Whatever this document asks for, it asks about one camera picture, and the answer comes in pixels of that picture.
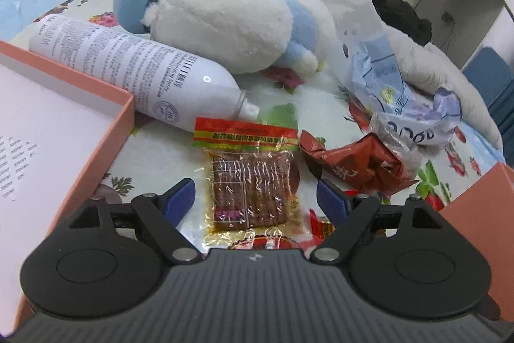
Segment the round ha logo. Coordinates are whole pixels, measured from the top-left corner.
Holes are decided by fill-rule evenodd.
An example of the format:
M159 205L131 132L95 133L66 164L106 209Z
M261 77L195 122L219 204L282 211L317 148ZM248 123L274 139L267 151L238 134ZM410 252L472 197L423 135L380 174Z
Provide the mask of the round ha logo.
M178 122L178 111L172 104L166 101L159 101L154 105L154 114L161 120L176 124Z

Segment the white bottle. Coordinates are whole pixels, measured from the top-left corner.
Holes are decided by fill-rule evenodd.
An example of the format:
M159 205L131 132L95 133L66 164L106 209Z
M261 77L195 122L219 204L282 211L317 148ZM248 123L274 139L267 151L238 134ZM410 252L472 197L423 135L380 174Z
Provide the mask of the white bottle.
M186 131L196 117L255 121L259 114L223 66L129 33L53 14L38 23L29 49L128 90L136 110Z

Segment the crumpled red snack wrapper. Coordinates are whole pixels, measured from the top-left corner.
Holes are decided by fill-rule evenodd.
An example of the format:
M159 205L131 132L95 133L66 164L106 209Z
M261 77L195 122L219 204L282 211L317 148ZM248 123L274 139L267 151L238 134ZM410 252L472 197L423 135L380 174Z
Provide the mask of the crumpled red snack wrapper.
M340 149L327 150L309 132L302 131L300 147L307 154L311 171L314 169L315 173L319 173L321 167L327 167L338 178L360 191L380 191L393 195L418 182L405 178L402 161L374 133Z

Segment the plush toy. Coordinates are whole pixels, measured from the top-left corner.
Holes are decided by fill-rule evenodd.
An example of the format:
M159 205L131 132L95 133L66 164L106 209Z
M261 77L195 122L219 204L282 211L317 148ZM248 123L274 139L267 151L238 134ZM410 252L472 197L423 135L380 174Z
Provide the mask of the plush toy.
M320 0L114 0L114 14L130 33L150 32L234 74L276 65L307 77L336 37Z

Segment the cardboard box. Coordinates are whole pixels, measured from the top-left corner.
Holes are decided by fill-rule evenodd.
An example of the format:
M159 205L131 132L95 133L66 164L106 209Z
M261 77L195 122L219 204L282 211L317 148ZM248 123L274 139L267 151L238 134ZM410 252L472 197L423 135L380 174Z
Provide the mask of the cardboard box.
M10 168L0 177L1 334L31 312L23 261L94 193L133 127L127 91L0 42L0 173Z
M514 321L514 171L497 163L440 213L487 259L489 295Z

